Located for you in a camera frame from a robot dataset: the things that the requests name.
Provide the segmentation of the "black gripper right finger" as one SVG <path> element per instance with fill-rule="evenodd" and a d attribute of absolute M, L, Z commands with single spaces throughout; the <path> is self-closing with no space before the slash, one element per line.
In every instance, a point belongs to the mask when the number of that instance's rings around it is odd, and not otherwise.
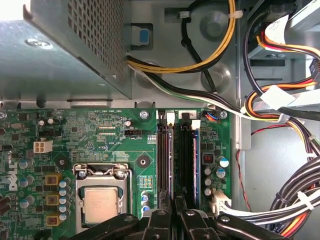
<path fill-rule="evenodd" d="M 286 240 L 287 237 L 229 214 L 207 217 L 189 209 L 183 196 L 174 198 L 185 240 Z"/>

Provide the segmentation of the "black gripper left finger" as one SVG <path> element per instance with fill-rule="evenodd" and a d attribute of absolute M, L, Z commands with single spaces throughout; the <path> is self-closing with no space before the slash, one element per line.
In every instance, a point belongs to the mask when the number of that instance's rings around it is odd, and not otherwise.
<path fill-rule="evenodd" d="M 159 208 L 146 211 L 138 219 L 122 213 L 70 237 L 70 240 L 170 240 L 172 237 L 172 200 L 168 191 L 159 194 Z"/>

